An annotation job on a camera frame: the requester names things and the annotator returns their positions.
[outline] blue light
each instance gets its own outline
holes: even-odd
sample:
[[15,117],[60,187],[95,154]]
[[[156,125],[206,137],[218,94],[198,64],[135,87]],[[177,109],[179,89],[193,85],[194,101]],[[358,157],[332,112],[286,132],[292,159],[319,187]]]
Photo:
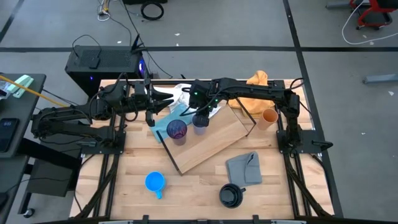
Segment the blue light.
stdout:
[[139,69],[139,72],[141,73],[141,75],[143,75],[144,71],[145,71],[145,61],[143,58],[138,63],[138,69]]

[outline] black desk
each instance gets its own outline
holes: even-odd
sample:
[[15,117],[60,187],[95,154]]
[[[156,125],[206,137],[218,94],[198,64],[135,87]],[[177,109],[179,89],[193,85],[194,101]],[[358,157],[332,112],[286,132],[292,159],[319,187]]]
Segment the black desk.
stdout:
[[[22,74],[10,75],[2,74],[11,80],[17,80]],[[44,74],[29,74],[34,78],[33,83],[30,85],[30,89],[41,92],[43,89],[44,81],[46,76]],[[31,93],[25,92],[19,99],[10,96],[6,100],[0,101],[0,119],[1,118],[18,118],[19,125],[12,139],[10,148],[5,153],[0,153],[0,192],[5,192],[13,185],[18,184],[22,180],[24,175],[25,167],[29,160],[28,156],[15,155],[19,144],[24,137],[26,128],[30,121],[30,116],[35,109],[38,96]],[[4,208],[0,211],[0,223],[5,223],[10,212],[12,203],[15,199],[18,186],[14,187],[8,192],[8,200]]]
[[[11,80],[17,80],[23,74],[2,75]],[[41,92],[46,76],[44,74],[29,75],[34,78],[29,88],[36,92]],[[55,180],[65,180],[65,182],[56,182],[48,179],[30,180],[22,199],[19,213],[26,211],[32,193],[65,196],[67,190],[74,189],[76,184],[76,180],[73,181],[73,178],[77,176],[81,164],[81,159],[78,158],[80,155],[79,151],[62,153],[60,151],[70,149],[68,147],[71,146],[63,146],[61,149],[53,146],[46,147],[24,138],[38,98],[38,96],[25,92],[19,99],[10,96],[8,99],[0,101],[0,119],[19,119],[19,125],[10,144],[10,148],[7,152],[0,153],[0,192],[5,192],[10,187],[15,186],[7,192],[8,200],[0,211],[0,224],[5,223],[7,220],[19,188],[19,183],[24,174],[30,174],[31,179],[45,177]],[[48,140],[50,142],[54,140],[55,142],[63,142],[57,141],[57,137],[59,136],[53,136]],[[35,166],[28,164],[30,156],[37,159]]]

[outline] wooden table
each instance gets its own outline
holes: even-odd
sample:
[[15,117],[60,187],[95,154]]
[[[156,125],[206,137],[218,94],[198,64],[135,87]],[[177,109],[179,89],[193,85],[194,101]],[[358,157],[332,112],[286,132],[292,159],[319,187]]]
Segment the wooden table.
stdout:
[[[289,86],[292,80],[284,81]],[[112,83],[114,80],[103,80],[101,86]],[[303,89],[297,88],[294,92],[307,105]],[[249,129],[252,126],[250,119],[243,116],[241,110],[235,112]],[[159,113],[155,120],[167,114],[168,108]],[[302,129],[312,128],[310,115],[303,107],[298,121]],[[106,121],[96,121],[93,126],[108,124]],[[155,140],[146,125],[144,112],[139,113],[135,122],[126,124],[126,149],[119,160],[111,219],[140,220],[143,215],[149,215],[151,220],[252,219],[252,215],[259,215],[260,219],[294,217],[284,160],[276,140],[277,124],[266,131],[254,128],[248,137],[241,138],[183,176],[175,170],[161,143]],[[259,154],[262,184],[246,187],[243,202],[238,208],[226,208],[218,198],[220,188],[228,183],[225,161],[252,151]],[[300,158],[309,191],[327,212],[333,213],[322,167],[308,154],[302,154]],[[102,161],[103,156],[96,155],[80,171],[76,196],[82,206],[97,189]],[[161,200],[156,199],[154,193],[149,192],[144,185],[145,176],[153,170],[163,173],[167,181]],[[295,189],[300,214],[304,215],[300,191],[298,187]],[[104,214],[107,191],[103,194],[100,215]],[[73,202],[70,215],[74,216],[78,212],[77,204]]]

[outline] computer tower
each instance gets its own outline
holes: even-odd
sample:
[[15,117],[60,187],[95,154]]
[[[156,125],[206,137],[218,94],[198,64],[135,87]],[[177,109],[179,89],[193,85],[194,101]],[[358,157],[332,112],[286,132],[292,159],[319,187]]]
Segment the computer tower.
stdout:
[[88,95],[93,97],[101,80],[117,79],[126,72],[129,78],[143,78],[147,73],[141,52],[132,54],[128,46],[75,46],[69,55],[66,73]]

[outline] black mug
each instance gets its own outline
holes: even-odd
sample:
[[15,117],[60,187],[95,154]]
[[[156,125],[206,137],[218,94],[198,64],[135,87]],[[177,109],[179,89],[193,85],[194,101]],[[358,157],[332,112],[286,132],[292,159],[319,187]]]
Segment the black mug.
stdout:
[[227,208],[236,208],[243,201],[243,192],[246,189],[240,189],[236,184],[226,184],[220,190],[220,201]]

